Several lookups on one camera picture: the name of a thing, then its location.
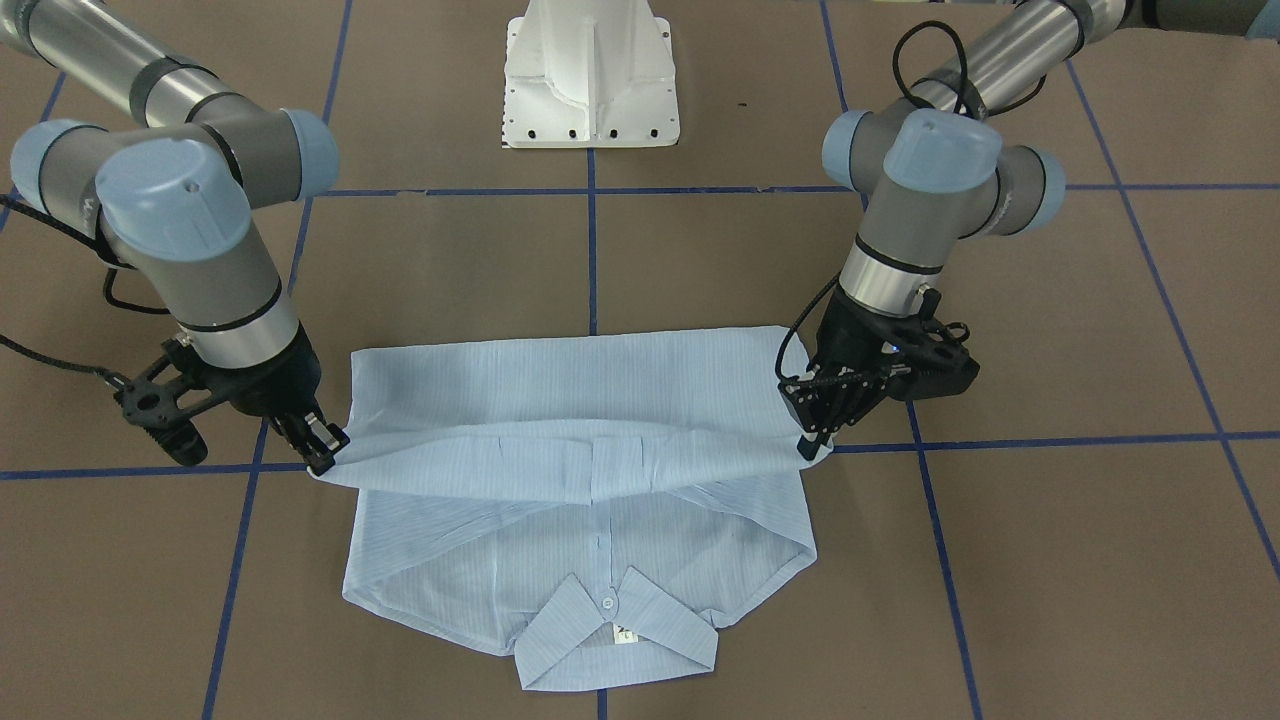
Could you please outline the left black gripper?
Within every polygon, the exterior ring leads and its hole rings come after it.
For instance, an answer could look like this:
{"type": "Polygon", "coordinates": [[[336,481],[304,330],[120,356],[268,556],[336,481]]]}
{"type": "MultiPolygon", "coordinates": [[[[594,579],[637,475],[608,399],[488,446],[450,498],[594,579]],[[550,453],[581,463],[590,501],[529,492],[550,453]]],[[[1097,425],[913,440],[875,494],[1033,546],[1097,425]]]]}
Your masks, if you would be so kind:
{"type": "Polygon", "coordinates": [[[884,398],[915,401],[922,388],[911,351],[922,342],[918,315],[876,313],[842,290],[819,293],[826,295],[814,356],[803,372],[780,373],[780,392],[804,433],[797,452],[806,461],[829,455],[833,434],[884,398]]]}

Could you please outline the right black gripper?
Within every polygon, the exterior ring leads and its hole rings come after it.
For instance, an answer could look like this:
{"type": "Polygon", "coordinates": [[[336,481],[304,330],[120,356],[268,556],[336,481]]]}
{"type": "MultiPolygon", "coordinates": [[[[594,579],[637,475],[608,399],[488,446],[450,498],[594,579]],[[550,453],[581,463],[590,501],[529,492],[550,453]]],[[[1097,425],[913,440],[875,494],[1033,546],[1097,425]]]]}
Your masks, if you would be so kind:
{"type": "Polygon", "coordinates": [[[280,434],[312,475],[324,475],[349,437],[324,416],[316,392],[323,369],[303,325],[270,361],[236,372],[230,405],[251,416],[280,418],[280,434]]]}

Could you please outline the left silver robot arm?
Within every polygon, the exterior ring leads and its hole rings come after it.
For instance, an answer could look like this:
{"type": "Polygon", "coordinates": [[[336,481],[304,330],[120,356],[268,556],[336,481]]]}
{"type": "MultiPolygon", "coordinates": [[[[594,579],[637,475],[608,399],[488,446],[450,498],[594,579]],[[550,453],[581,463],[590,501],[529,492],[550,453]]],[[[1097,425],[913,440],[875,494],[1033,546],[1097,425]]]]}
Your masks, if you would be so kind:
{"type": "Polygon", "coordinates": [[[1009,146],[989,118],[1029,101],[1047,74],[1120,28],[1277,38],[1275,1],[1019,1],[972,46],[943,22],[955,56],[881,113],[846,111],[822,164],[864,193],[865,215],[842,270],[819,292],[826,311],[808,368],[778,370],[780,392],[813,460],[887,398],[965,392],[979,363],[969,331],[943,323],[938,278],[961,240],[1014,236],[1050,222],[1066,181],[1048,152],[1009,146]]]}

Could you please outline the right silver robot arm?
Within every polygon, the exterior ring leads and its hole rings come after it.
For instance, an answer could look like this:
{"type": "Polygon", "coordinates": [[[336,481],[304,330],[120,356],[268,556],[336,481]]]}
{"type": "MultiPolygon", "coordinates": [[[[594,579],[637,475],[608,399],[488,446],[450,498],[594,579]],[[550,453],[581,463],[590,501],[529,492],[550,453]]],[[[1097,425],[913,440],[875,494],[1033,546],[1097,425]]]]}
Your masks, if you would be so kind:
{"type": "Polygon", "coordinates": [[[311,473],[328,471],[349,439],[317,404],[319,360],[252,218],[334,184],[328,126],[259,106],[101,1],[5,1],[3,44],[137,124],[45,120],[12,151],[15,210],[78,240],[110,272],[138,272],[178,327],[136,377],[84,373],[183,466],[207,456],[195,418],[229,404],[266,420],[311,473]]]}

